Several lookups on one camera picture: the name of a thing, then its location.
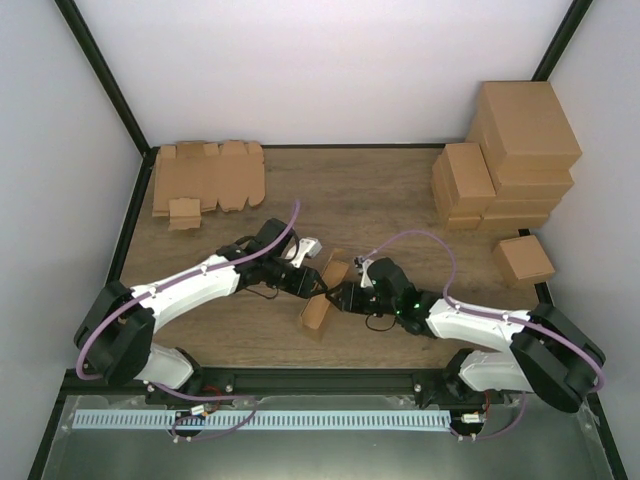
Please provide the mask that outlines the brown cardboard box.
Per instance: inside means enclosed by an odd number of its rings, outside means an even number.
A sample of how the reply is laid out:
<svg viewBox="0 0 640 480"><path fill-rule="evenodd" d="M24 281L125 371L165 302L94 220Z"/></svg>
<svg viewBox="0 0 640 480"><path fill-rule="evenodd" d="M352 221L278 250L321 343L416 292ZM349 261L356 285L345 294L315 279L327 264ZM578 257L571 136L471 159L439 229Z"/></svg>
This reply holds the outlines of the brown cardboard box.
<svg viewBox="0 0 640 480"><path fill-rule="evenodd" d="M346 251L333 249L329 260L321 274L321 279L329 289L338 286L350 270ZM328 321L326 320L331 302L324 294L309 299L302 309L298 324L300 331L314 341L320 341L324 335Z"/></svg>

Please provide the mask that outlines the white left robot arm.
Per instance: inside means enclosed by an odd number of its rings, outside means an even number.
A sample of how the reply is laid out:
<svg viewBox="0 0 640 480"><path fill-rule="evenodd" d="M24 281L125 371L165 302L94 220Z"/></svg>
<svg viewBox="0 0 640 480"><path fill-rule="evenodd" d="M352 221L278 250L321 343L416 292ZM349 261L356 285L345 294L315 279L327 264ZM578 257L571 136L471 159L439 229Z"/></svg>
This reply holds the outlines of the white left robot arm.
<svg viewBox="0 0 640 480"><path fill-rule="evenodd" d="M196 402L204 392L202 367L183 349L156 344L155 334L205 303L259 284L303 299L325 293L321 274L303 263L320 250L319 240L300 238L272 218L257 234L163 280L135 287L118 280L107 284L74 337L81 353L79 375L110 386L133 380L161 384L181 403Z"/></svg>

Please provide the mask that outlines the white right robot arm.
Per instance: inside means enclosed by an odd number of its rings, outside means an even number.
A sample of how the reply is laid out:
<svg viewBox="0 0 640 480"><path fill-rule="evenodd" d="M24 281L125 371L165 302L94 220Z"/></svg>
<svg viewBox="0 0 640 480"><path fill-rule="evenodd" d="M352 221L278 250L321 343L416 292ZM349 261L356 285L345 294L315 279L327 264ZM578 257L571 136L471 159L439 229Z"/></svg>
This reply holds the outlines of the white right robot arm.
<svg viewBox="0 0 640 480"><path fill-rule="evenodd" d="M454 356L444 378L455 402L485 390L514 391L574 413L602 384L604 353L553 305L500 310L461 302L415 287L389 258L361 262L360 275L327 291L339 310L391 315L409 334L472 344Z"/></svg>

